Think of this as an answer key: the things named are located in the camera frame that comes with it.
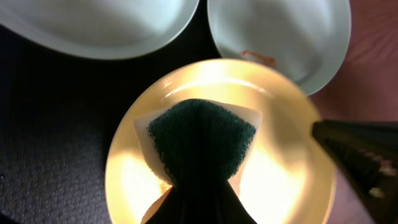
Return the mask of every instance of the green sponge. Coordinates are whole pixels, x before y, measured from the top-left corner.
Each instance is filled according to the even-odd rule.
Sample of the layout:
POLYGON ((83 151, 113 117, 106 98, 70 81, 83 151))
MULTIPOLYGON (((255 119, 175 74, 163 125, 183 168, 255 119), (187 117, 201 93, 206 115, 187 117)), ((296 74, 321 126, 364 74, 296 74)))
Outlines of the green sponge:
POLYGON ((151 121, 148 132, 173 185, 198 190, 238 171, 256 129, 222 106, 191 99, 151 121))

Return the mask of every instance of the plate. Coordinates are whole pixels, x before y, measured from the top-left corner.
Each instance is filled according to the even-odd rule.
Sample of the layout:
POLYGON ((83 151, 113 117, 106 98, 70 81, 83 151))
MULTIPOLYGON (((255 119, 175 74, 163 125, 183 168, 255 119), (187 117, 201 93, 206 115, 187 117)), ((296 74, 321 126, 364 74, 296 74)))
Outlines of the plate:
POLYGON ((181 33, 199 0, 2 0, 0 24, 48 48, 95 59, 153 52, 181 33))
POLYGON ((335 193, 335 166, 310 136, 312 123, 320 119, 314 106, 275 70, 243 60, 216 59, 166 75, 124 116, 106 165, 106 199, 113 223, 140 223, 144 215, 147 220, 170 187, 146 165, 133 121, 189 98, 244 106, 263 114, 240 180, 230 181, 255 221, 326 222, 335 193))
POLYGON ((209 0, 208 15, 222 57, 273 67, 307 95, 334 77, 351 33, 348 0, 209 0))

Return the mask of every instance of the brown surface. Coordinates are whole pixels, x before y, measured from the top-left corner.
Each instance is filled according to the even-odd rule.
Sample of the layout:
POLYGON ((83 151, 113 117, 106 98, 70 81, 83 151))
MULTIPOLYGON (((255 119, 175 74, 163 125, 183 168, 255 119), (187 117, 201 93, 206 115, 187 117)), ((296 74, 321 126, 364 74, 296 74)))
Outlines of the brown surface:
MULTIPOLYGON (((398 121, 398 1, 351 0, 353 27, 344 64, 311 96, 325 118, 398 121)), ((338 173, 329 224, 373 223, 338 173)))

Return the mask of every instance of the black countertop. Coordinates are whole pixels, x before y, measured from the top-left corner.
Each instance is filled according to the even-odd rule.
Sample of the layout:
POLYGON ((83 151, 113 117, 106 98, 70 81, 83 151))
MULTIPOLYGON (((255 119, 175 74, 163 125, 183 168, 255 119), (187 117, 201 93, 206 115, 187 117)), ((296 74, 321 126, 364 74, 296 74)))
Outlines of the black countertop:
POLYGON ((104 173, 123 115, 162 76, 217 57, 206 1, 172 43, 130 60, 71 57, 0 26, 0 213, 20 223, 110 223, 104 173))

